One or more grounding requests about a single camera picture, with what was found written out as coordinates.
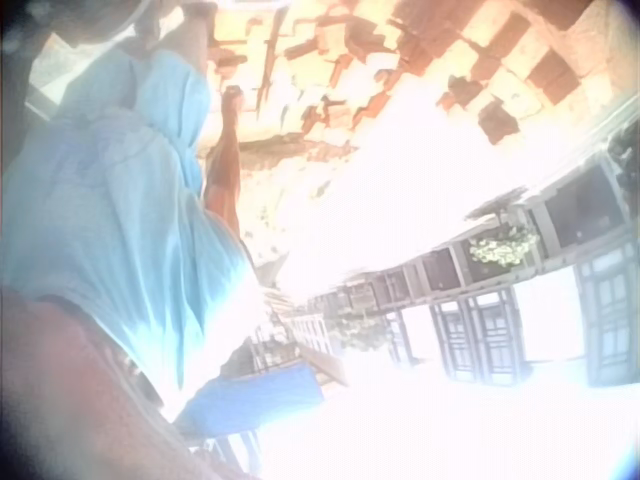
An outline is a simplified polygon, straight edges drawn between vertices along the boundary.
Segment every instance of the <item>blue cloth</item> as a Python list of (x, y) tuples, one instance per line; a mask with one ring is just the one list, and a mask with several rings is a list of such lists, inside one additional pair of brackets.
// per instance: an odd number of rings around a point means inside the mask
[(175, 425), (189, 435), (216, 438), (256, 430), (323, 401), (313, 369), (302, 363), (247, 379), (216, 379), (187, 404)]
[(69, 85), (3, 179), (2, 284), (91, 315), (170, 419), (263, 314), (239, 241), (199, 198), (209, 101), (179, 56), (114, 49)]

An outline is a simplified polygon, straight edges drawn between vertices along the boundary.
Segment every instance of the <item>person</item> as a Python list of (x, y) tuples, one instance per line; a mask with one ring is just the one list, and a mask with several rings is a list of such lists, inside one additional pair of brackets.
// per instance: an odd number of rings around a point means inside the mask
[(204, 182), (215, 5), (183, 10), (151, 51), (94, 61), (3, 176), (3, 432), (47, 478), (232, 477), (170, 425), (264, 315), (236, 213), (242, 92)]

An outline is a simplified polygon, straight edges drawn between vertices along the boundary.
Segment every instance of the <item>white wall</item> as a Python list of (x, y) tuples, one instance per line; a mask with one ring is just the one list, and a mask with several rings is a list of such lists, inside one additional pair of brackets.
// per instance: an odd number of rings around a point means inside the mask
[(528, 361), (584, 355), (582, 310), (573, 267), (519, 283), (514, 290)]
[(402, 318), (413, 356), (422, 360), (439, 360), (440, 346), (429, 306), (405, 308)]

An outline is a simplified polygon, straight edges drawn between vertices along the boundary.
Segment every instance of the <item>hanging plant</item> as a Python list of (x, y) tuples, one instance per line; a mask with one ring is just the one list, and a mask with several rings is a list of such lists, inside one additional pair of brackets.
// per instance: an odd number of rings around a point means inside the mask
[(497, 263), (507, 268), (520, 265), (538, 241), (538, 235), (526, 227), (513, 226), (495, 237), (471, 239), (470, 253), (482, 263)]

